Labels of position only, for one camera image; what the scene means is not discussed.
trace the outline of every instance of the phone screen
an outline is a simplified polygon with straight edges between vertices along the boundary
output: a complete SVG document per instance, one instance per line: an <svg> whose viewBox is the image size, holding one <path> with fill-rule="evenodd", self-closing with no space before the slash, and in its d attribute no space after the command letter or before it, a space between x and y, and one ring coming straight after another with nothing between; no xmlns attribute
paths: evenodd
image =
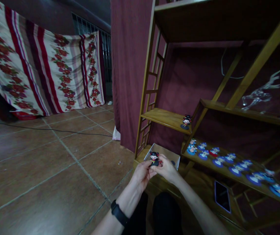
<svg viewBox="0 0 280 235"><path fill-rule="evenodd" d="M218 205L231 213L228 189L217 181L215 181L215 201Z"/></svg>

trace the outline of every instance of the shelf board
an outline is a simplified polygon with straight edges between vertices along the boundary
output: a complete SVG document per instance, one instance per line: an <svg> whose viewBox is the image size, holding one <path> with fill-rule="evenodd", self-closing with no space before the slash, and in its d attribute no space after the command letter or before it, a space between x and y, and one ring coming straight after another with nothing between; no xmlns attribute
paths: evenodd
<svg viewBox="0 0 280 235"><path fill-rule="evenodd" d="M267 39L280 21L269 0L182 0L155 7L169 42Z"/></svg>
<svg viewBox="0 0 280 235"><path fill-rule="evenodd" d="M198 140L198 139L196 139L196 141L197 141L197 145L198 145L199 143L203 142L203 141L200 141L200 140ZM217 146L211 145L211 144L208 143L208 142L206 142L206 143L207 143L207 148L206 148L207 150L211 150L213 147L217 147ZM252 184L252 183L245 177L244 174L242 174L240 177L235 176L235 175L232 174L232 173L229 171L229 169L228 169L229 166L232 166L232 164L228 164L228 163L227 163L227 164L224 165L224 167L218 168L218 167L216 167L216 166L213 164L212 160L213 160L214 158L213 158L210 154L208 155L207 160L204 161L204 160L202 160L201 158L198 157L198 154L199 154L200 152L201 152L200 150L197 150L197 152L196 152L195 155L190 155L190 154L187 153L187 151L185 151L185 152L184 152L183 154L181 154L181 155L184 156L184 157L186 157L186 158L188 158L188 159L190 159L191 161L193 161L193 162L195 162L195 163L198 163L198 164L200 164L200 165L202 165L202 166L205 166L205 167L211 169L212 171L217 172L217 173L219 173L219 174L221 174L221 175L223 175L223 176L225 176L225 177L227 177L227 178L229 178L229 179L231 179L231 180L233 180L233 181L235 181L235 182L239 182L240 184L243 184L243 185L245 185L245 186L247 186L247 187L249 187L249 188L252 188L253 190L260 192L261 194L266 195L266 196L268 196L268 197L270 197L270 198L273 198L273 199L275 199L276 201L279 201L279 202L280 202L280 197L278 197L278 196L276 196L275 194L273 194L273 193L270 191L268 185L262 184L262 186L260 186L260 187L259 187L259 186L256 186L256 185ZM230 153L230 151L227 151L227 150L225 150L225 149L223 149L223 148L220 147L220 154L219 154L220 156L225 156L225 155L227 155L228 153ZM237 153L236 153L236 156L237 156L237 159L239 159L239 160L248 159L248 158L244 158L244 157L240 156L240 155L237 154ZM253 171L261 171L261 170L262 170L261 168L259 168L258 166L255 166L255 165L252 165L252 166L250 167L250 169L253 170Z"/></svg>
<svg viewBox="0 0 280 235"><path fill-rule="evenodd" d="M141 117L170 127L182 133L191 134L191 126L189 127L189 130L184 130L180 127L180 125L183 124L182 120L184 118L184 115L172 113L160 108L154 108L142 114Z"/></svg>
<svg viewBox="0 0 280 235"><path fill-rule="evenodd" d="M225 108L224 103L217 102L217 101L200 99L200 102L205 108L208 108L208 109L213 109L213 110L217 110L217 111L221 111L221 112L225 112L225 113L230 113L230 114L234 114L234 115L238 115L238 116L242 116L242 117L246 117L246 118L250 118L250 119L255 119L258 121L267 122L267 123L271 123L271 124L280 126L280 118L278 118L274 115L271 115L271 114L261 114L260 112L254 111L254 110L243 111L240 107L237 107L237 106L234 109L230 110L230 109Z"/></svg>

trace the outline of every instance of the cardboard box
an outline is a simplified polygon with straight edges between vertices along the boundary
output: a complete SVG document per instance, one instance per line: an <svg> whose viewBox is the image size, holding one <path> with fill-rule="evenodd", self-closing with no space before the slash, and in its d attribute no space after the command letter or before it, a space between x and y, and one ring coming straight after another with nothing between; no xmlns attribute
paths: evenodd
<svg viewBox="0 0 280 235"><path fill-rule="evenodd" d="M175 168L178 170L179 162L180 162L180 156L169 151L168 149L163 148L162 146L159 146L157 144L153 144L150 150L147 152L144 160L150 159L150 152L158 152L159 154L164 154L170 161L175 162Z"/></svg>

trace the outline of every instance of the black watch strap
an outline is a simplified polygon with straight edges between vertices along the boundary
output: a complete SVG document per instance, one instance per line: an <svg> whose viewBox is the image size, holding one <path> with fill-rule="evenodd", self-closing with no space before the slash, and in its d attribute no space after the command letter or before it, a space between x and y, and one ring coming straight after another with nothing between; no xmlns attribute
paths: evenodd
<svg viewBox="0 0 280 235"><path fill-rule="evenodd" d="M116 200L113 201L113 203L111 204L110 207L111 207L111 214L114 215L124 227L126 227L129 219L121 211L121 209L119 208L119 205L116 204Z"/></svg>

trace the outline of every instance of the floral bedsheet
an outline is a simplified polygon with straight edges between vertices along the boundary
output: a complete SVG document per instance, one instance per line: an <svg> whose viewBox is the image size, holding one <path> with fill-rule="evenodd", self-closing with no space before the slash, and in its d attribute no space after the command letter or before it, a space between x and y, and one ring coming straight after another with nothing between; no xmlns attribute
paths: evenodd
<svg viewBox="0 0 280 235"><path fill-rule="evenodd" d="M54 34L0 2L0 94L17 110L51 115L105 103L99 32Z"/></svg>

